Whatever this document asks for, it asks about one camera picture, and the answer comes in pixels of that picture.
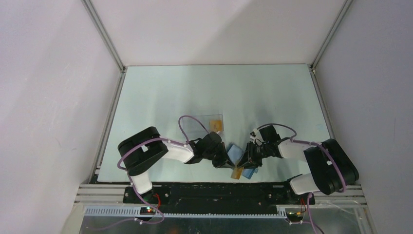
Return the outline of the clear acrylic card box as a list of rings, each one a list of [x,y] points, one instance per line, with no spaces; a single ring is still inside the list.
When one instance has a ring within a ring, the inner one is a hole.
[[[222,114],[190,116],[184,115],[178,118],[178,127],[184,136],[188,139],[203,138],[207,133],[210,133],[209,121],[213,119],[220,119],[224,122]]]

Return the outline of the blue leather card holder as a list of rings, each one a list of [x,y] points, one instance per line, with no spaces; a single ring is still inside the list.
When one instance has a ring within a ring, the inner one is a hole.
[[[227,154],[230,161],[235,165],[235,167],[240,167],[241,159],[244,155],[244,150],[235,144],[230,144],[227,149]],[[251,179],[254,174],[258,173],[258,168],[245,168],[241,176]]]

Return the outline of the gold VIP card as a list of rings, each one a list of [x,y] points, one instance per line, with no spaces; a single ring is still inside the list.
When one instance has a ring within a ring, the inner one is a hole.
[[[243,173],[244,167],[235,167],[231,173],[230,178],[239,180],[241,178],[241,175]]]

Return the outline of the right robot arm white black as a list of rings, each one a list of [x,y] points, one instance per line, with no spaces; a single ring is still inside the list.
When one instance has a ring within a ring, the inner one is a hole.
[[[323,142],[298,140],[295,130],[292,136],[281,138],[276,126],[275,123],[267,123],[250,133],[251,141],[236,167],[255,169],[261,167],[263,159],[268,157],[305,162],[310,172],[288,180],[289,187],[283,191],[286,202],[295,204],[307,193],[343,193],[348,185],[359,180],[357,168],[335,139]]]

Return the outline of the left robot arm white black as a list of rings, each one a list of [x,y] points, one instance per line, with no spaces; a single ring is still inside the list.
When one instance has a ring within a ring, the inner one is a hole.
[[[207,159],[215,168],[235,168],[216,132],[182,143],[161,137],[157,128],[151,126],[122,141],[117,148],[121,156],[117,167],[127,173],[136,189],[135,197],[142,203],[148,203],[154,197],[149,169],[162,158],[184,164],[196,164]]]

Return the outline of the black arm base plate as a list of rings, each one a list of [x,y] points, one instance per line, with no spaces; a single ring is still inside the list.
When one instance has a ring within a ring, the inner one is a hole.
[[[308,193],[294,193],[288,182],[213,183],[213,182],[156,182],[141,194],[144,201],[169,205],[183,199],[264,199],[276,204],[302,204]]]

